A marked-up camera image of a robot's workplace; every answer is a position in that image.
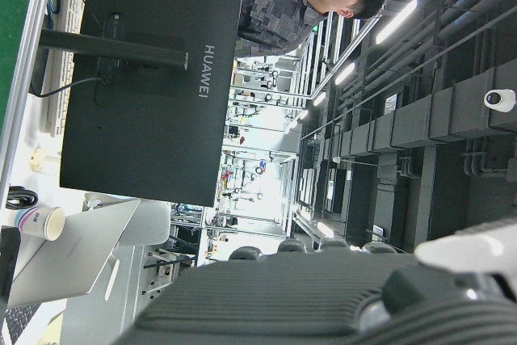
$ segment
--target fluorescent light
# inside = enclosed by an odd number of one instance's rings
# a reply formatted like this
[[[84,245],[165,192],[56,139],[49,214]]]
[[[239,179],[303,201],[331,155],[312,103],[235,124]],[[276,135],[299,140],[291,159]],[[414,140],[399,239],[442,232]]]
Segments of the fluorescent light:
[[[325,234],[326,237],[334,238],[334,231],[331,228],[329,228],[322,222],[318,222],[316,226],[323,234]]]
[[[398,13],[398,15],[393,18],[393,20],[388,23],[388,26],[382,29],[382,31],[377,34],[377,37],[375,39],[376,44],[381,43],[383,40],[388,38],[388,36],[394,32],[397,27],[399,27],[402,22],[404,22],[414,11],[415,8],[417,8],[418,0],[412,0],[405,6],[401,12]]]
[[[320,102],[322,102],[326,97],[326,93],[321,93],[313,102],[313,105],[316,107]]]
[[[352,73],[355,69],[355,62],[352,62],[345,68],[343,72],[336,78],[336,85],[340,84],[347,76]]]

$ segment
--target workstation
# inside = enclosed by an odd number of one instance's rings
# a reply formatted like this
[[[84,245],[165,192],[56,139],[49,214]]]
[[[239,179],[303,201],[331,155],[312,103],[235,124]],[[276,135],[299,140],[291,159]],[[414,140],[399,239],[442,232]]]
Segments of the workstation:
[[[255,58],[241,0],[1,2],[4,343],[419,343],[412,309],[515,338],[515,0]],[[412,268],[455,286],[397,299]]]

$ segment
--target computer monitor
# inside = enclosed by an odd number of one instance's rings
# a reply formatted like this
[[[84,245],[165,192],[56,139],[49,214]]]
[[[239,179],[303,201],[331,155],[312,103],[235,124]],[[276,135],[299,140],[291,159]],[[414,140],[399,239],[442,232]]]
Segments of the computer monitor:
[[[240,4],[86,0],[82,35],[188,52],[188,66],[76,54],[74,81],[109,85],[72,87],[62,187],[213,206]]]

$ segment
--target laptop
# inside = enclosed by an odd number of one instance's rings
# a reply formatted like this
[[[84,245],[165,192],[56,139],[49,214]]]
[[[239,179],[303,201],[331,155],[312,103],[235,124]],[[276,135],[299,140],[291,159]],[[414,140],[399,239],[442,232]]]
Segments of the laptop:
[[[13,280],[8,307],[89,293],[139,203],[130,200],[68,216],[61,236],[45,241]]]

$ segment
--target security camera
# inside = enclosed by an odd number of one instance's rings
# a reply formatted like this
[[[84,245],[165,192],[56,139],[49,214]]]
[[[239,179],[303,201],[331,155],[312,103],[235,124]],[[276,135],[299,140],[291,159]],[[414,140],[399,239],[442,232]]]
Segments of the security camera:
[[[512,89],[493,89],[486,92],[485,105],[500,112],[509,112],[515,106],[515,92]]]

